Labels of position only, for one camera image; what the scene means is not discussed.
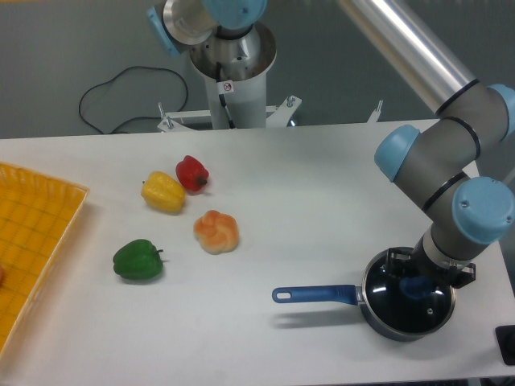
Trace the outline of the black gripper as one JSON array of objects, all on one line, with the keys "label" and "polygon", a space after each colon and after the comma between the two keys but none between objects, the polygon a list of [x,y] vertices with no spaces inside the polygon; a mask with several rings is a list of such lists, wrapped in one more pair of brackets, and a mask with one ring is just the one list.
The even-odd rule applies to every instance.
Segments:
[{"label": "black gripper", "polygon": [[449,270],[436,265],[421,244],[410,247],[392,247],[385,255],[384,271],[391,278],[426,277],[439,285],[461,289],[476,280],[476,265],[453,264]]}]

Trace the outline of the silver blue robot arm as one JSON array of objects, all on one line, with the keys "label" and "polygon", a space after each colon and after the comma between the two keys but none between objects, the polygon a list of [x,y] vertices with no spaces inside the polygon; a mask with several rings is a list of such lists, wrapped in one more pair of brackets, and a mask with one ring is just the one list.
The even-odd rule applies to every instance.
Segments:
[{"label": "silver blue robot arm", "polygon": [[[437,115],[425,131],[404,125],[378,146],[374,161],[428,217],[411,253],[424,276],[460,288],[473,260],[514,220],[503,183],[470,178],[465,167],[514,131],[514,91],[482,85],[401,1],[343,1],[341,8]],[[206,81],[216,129],[268,125],[266,72],[274,37],[260,23],[263,1],[165,1],[146,13],[172,56],[183,52]]]}]

